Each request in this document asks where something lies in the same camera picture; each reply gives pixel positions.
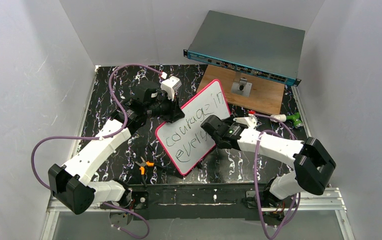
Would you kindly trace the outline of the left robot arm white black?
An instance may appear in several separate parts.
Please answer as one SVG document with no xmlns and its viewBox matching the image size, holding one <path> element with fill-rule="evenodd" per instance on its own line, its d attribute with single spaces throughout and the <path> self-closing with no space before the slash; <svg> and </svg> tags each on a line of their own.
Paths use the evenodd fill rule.
<svg viewBox="0 0 382 240">
<path fill-rule="evenodd" d="M 131 201 L 131 188 L 121 180 L 93 182 L 92 176 L 116 149 L 127 142 L 148 119 L 161 118 L 173 123 L 185 117 L 178 101 L 182 83 L 172 76 L 161 83 L 142 80 L 112 113 L 96 139 L 62 166 L 48 171 L 52 195 L 76 215 L 92 204 Z"/>
</svg>

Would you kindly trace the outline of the pink framed whiteboard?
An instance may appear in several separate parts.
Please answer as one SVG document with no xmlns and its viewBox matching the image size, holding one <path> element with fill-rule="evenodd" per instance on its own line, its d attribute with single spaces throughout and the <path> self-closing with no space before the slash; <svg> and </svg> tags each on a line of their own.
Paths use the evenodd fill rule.
<svg viewBox="0 0 382 240">
<path fill-rule="evenodd" d="M 214 140 L 200 127 L 211 115 L 220 119 L 230 116 L 227 100 L 219 80 L 214 79 L 182 106 L 185 117 L 161 124 L 155 136 L 179 173 L 189 174 L 215 146 Z"/>
</svg>

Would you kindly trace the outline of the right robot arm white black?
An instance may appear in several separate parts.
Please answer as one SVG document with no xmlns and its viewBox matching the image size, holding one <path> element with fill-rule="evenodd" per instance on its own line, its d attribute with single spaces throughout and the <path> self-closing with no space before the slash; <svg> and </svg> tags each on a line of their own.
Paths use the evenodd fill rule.
<svg viewBox="0 0 382 240">
<path fill-rule="evenodd" d="M 231 115 L 220 119 L 210 115 L 200 126 L 219 149 L 253 152 L 256 158 L 266 156 L 292 168 L 265 185 L 261 193 L 263 200 L 277 202 L 300 192 L 322 195 L 336 169 L 335 161 L 322 143 L 313 137 L 302 141 L 257 131 L 258 116 L 250 113 L 246 117 Z"/>
</svg>

